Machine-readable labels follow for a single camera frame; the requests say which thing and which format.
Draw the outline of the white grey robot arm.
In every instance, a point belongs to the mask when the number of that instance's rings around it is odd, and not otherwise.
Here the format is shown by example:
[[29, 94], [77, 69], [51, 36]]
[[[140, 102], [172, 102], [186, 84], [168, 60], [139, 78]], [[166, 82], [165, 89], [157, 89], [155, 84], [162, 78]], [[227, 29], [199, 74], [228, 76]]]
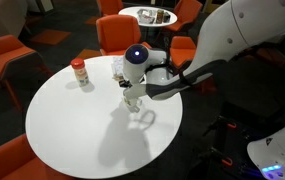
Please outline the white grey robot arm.
[[130, 46], [123, 57], [130, 86], [123, 95], [128, 101], [145, 95], [167, 99], [207, 79], [241, 51], [284, 34], [285, 0], [228, 0], [205, 19], [194, 58], [178, 75], [170, 76], [165, 69], [165, 52]]

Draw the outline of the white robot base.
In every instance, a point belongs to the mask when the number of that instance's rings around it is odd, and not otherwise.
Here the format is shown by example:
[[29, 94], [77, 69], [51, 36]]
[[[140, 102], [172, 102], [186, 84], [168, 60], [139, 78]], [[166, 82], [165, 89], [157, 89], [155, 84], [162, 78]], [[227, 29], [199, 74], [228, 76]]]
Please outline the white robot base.
[[276, 133], [250, 142], [247, 152], [267, 180], [285, 180], [285, 127]]

